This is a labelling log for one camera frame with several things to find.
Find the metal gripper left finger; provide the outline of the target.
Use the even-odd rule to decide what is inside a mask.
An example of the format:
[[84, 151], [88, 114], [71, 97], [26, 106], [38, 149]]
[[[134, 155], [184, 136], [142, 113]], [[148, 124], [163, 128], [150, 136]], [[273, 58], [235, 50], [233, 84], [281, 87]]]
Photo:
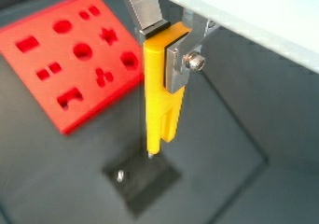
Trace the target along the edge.
[[171, 23], [162, 16], [159, 0], [123, 0], [136, 26], [140, 43], [166, 30]]

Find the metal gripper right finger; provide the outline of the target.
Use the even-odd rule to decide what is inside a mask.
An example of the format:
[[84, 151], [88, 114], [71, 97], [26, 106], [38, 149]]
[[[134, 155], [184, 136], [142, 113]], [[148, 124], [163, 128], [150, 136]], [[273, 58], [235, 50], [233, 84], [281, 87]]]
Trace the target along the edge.
[[187, 85], [190, 73], [202, 70], [206, 64], [206, 58], [201, 54], [202, 45], [219, 29], [214, 21], [191, 9], [183, 10], [182, 27], [191, 31], [166, 49], [164, 87], [171, 93], [176, 93]]

